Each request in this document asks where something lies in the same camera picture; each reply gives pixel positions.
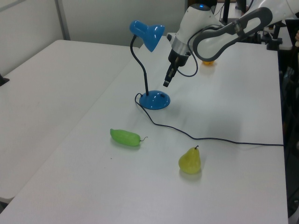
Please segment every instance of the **yellow pear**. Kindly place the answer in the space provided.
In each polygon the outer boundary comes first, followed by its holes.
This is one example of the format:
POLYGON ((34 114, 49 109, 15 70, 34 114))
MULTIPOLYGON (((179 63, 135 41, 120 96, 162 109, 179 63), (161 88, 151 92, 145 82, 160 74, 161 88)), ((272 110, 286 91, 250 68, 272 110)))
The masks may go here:
POLYGON ((188 174, 195 174, 200 170, 200 156, 198 146, 192 147, 178 160, 178 165, 182 171, 188 174))

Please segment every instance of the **green pepper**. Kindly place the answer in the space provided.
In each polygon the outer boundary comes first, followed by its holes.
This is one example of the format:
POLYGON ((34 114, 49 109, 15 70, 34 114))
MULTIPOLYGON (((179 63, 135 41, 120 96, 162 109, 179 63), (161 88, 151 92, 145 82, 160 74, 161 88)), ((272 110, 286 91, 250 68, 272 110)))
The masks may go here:
POLYGON ((127 146, 138 146, 143 141, 138 134, 125 130, 110 129, 110 135, 113 140, 127 146))

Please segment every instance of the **lamp base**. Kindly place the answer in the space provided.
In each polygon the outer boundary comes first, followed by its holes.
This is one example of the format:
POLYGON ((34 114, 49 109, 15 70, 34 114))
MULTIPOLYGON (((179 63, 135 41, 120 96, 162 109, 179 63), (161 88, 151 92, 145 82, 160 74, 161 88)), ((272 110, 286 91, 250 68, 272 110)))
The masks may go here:
POLYGON ((140 99, 139 103, 146 109, 150 110, 160 110, 167 107, 170 103, 169 96, 158 90, 149 91, 149 95, 143 94, 140 99))

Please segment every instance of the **blue desk lamp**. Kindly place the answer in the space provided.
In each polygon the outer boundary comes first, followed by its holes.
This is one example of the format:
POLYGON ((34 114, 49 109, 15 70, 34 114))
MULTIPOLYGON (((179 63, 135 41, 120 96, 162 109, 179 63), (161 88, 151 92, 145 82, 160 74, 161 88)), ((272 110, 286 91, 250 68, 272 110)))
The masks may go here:
POLYGON ((133 52, 133 43, 136 37, 138 36, 141 39, 143 39, 143 43, 146 46, 146 48, 150 52, 152 52, 156 48, 157 44, 159 43, 159 40, 163 35, 164 29, 165 27, 162 25, 147 26, 144 23, 137 20, 133 21, 130 25, 130 31, 134 34, 130 45, 131 53, 135 58, 135 60, 142 67, 143 74, 144 74, 145 94, 143 94, 140 97, 139 103, 142 107, 150 110, 159 110, 167 107, 170 103, 170 98, 166 93, 162 91, 158 91, 158 90, 149 91, 146 71, 142 63, 139 61, 139 59, 136 57, 135 53, 133 52))

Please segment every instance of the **white wall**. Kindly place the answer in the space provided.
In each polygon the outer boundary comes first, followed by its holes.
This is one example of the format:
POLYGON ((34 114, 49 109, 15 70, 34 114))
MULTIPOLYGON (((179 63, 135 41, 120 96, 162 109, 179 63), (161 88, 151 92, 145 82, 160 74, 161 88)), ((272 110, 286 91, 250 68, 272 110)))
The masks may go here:
POLYGON ((62 38, 54 0, 26 0, 0 12, 0 73, 62 38))
POLYGON ((130 45, 133 20, 177 32, 185 0, 62 0, 72 41, 130 45))

